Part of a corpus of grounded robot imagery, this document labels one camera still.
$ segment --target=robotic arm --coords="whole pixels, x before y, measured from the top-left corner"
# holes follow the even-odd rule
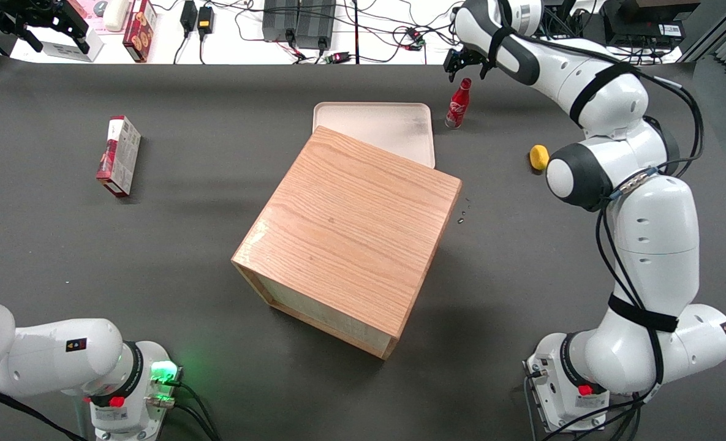
[[[87,54],[91,49],[85,42],[88,24],[66,0],[0,0],[0,29],[14,34],[41,52],[44,45],[27,29],[52,28],[66,34]]]
[[[596,43],[559,40],[568,48],[562,50],[534,42],[528,34],[541,13],[534,0],[466,0],[453,17],[464,48],[450,50],[444,68],[452,81],[470,64],[483,65],[482,77],[498,67],[551,98],[586,136],[553,154],[548,188],[565,203],[602,210],[606,225],[610,219],[621,261],[615,274],[631,287],[615,285],[597,329],[548,335],[524,362],[545,429],[581,431],[604,424],[610,393],[651,399],[662,383],[726,360],[726,316],[690,304],[699,287],[694,199],[671,176],[679,151],[668,131],[645,117],[648,95],[639,78],[628,65],[579,53],[610,56]],[[633,306],[629,290],[643,307]]]
[[[152,341],[124,341],[102,318],[16,328],[0,305],[0,401],[63,391],[91,407],[96,436],[113,441],[155,439],[164,419],[158,405],[178,368]]]

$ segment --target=white table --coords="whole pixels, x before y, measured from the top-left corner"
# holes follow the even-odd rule
[[[174,0],[152,0],[153,5],[160,5],[169,8]],[[414,20],[418,25],[427,25],[435,17],[445,11],[448,11],[452,5],[460,6],[463,2],[454,0],[412,0],[411,12]],[[597,2],[596,10],[599,10],[603,2]],[[203,2],[197,1],[197,7],[201,7]],[[253,0],[252,9],[262,9],[264,0]],[[575,5],[576,9],[590,9],[594,5],[593,0],[578,0]],[[352,0],[338,0],[335,9],[334,35],[331,48],[326,54],[349,51],[355,52],[355,34],[354,20],[354,4]],[[284,51],[278,44],[273,42],[250,42],[242,39],[242,33],[245,39],[261,39],[262,38],[262,13],[261,12],[243,12],[237,17],[240,24],[240,32],[238,25],[235,23],[235,17],[240,12],[234,8],[219,8],[213,6],[215,11],[215,23],[213,34],[205,37],[203,46],[203,60],[206,64],[292,64],[295,57]],[[360,9],[370,12],[381,17],[388,17],[394,20],[402,20],[412,23],[409,16],[409,5],[402,0],[360,0]],[[156,8],[158,13],[158,23],[156,25],[155,38],[153,46],[150,49],[149,64],[172,64],[175,57],[175,51],[180,47],[183,41],[183,28],[181,28],[178,20],[183,10],[183,1],[178,0],[175,7],[169,11]],[[385,44],[382,41],[395,44],[393,36],[389,31],[397,28],[401,23],[394,23],[390,20],[382,20],[370,17],[361,12],[359,14],[360,23],[360,55],[371,59],[390,59],[396,48]],[[445,13],[439,17],[431,26],[433,28],[441,28],[450,23],[450,14]],[[365,28],[377,28],[382,31],[376,34],[367,31]],[[32,28],[31,31],[38,39],[55,43],[65,43],[72,45],[71,39],[63,34],[46,28]],[[111,36],[101,36],[100,39],[105,43],[104,48],[100,51],[99,56],[94,61],[96,64],[133,64],[133,59],[122,45],[122,34],[112,34]],[[408,50],[398,50],[390,64],[443,64],[450,45],[442,41],[435,34],[427,34],[425,36],[425,52],[412,52]],[[301,52],[309,56],[317,56],[318,50],[301,50]],[[664,62],[674,62],[681,55],[679,50],[675,50],[663,58]],[[31,62],[83,62],[72,61],[71,59],[54,58],[44,53],[37,53],[26,42],[18,41],[13,48],[12,58],[22,59],[22,61]],[[181,50],[178,58],[178,64],[200,64],[200,38],[197,31],[189,36],[188,42]],[[361,59],[360,64],[372,64],[372,61]]]

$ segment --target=red bottle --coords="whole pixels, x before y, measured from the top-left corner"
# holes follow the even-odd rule
[[[451,129],[457,129],[461,126],[463,115],[469,106],[470,87],[472,87],[472,79],[464,78],[461,81],[461,87],[458,88],[458,91],[455,92],[453,99],[450,101],[450,111],[447,112],[447,117],[444,118],[445,126]]]

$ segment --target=table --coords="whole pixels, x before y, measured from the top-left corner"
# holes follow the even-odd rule
[[[649,71],[692,87],[691,65]],[[554,198],[525,159],[534,143],[555,151],[581,131],[500,70],[472,84],[455,131],[442,119],[457,84],[439,67],[326,72],[0,58],[0,303],[18,326],[104,317],[125,338],[163,344],[225,439],[528,439],[520,360],[548,333],[595,327],[613,285],[596,216]],[[689,112],[647,87],[649,114],[686,148]],[[326,100],[426,103],[436,168],[464,181],[464,223],[448,226],[384,363],[267,307],[229,262]],[[94,173],[121,113],[145,143],[133,196],[116,200]],[[726,162],[710,128],[706,142],[685,175],[701,229],[696,302],[726,313]],[[68,397],[26,402],[74,427]],[[61,436],[0,407],[0,441],[15,439]],[[171,413],[163,440],[189,439],[202,437]],[[726,439],[726,362],[665,385],[638,439]]]
[[[253,9],[261,9],[264,6],[264,0],[252,0]],[[401,20],[406,23],[419,23],[425,25],[431,20],[439,16],[433,27],[440,28],[450,23],[449,11],[453,5],[461,5],[463,2],[454,0],[422,0],[413,2],[410,6],[405,0],[360,0],[360,10],[370,12],[374,16],[388,17],[394,20]],[[170,8],[175,4],[172,10],[164,11],[163,8]],[[602,7],[603,2],[594,2],[593,0],[578,0],[575,5],[576,9],[592,9],[595,10]],[[151,48],[151,59],[149,64],[172,64],[175,59],[175,52],[183,42],[183,29],[180,26],[179,19],[183,10],[183,2],[181,0],[153,0],[153,5],[160,5],[163,8],[156,7],[159,14],[158,24],[156,25],[156,36]],[[197,7],[203,5],[203,2],[197,1]],[[354,4],[352,0],[338,0],[335,9],[334,35],[329,53],[355,51],[354,39]],[[214,6],[216,12],[214,33],[206,37],[203,47],[203,59],[207,64],[292,64],[295,57],[284,52],[273,42],[251,42],[244,39],[261,39],[262,38],[262,13],[261,12],[243,12],[235,18],[238,13],[242,12],[234,8],[219,8]],[[443,64],[450,45],[443,42],[435,34],[428,34],[425,37],[427,52],[410,52],[407,50],[399,50],[385,44],[385,42],[394,43],[390,31],[394,30],[401,23],[394,23],[388,20],[368,16],[365,13],[359,14],[360,26],[363,28],[373,28],[380,31],[367,31],[360,28],[360,54],[367,58],[373,59],[390,59],[391,64]],[[45,41],[74,44],[71,39],[63,34],[52,31],[51,29],[35,28],[33,33]],[[102,36],[105,47],[99,53],[96,64],[133,64],[134,61],[122,45],[123,37]],[[302,51],[306,56],[317,56],[317,50]],[[665,62],[676,61],[681,55],[680,50],[665,56]],[[32,62],[81,62],[71,61],[71,59],[54,58],[43,53],[36,53],[26,42],[17,42],[15,49],[12,51],[12,58],[22,59],[22,61]],[[200,39],[197,31],[189,36],[186,48],[181,50],[179,56],[179,64],[200,64]],[[372,64],[371,61],[361,61],[361,64]]]

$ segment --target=wooden cube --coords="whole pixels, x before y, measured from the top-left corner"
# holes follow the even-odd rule
[[[270,306],[386,360],[460,190],[318,127],[232,262]]]

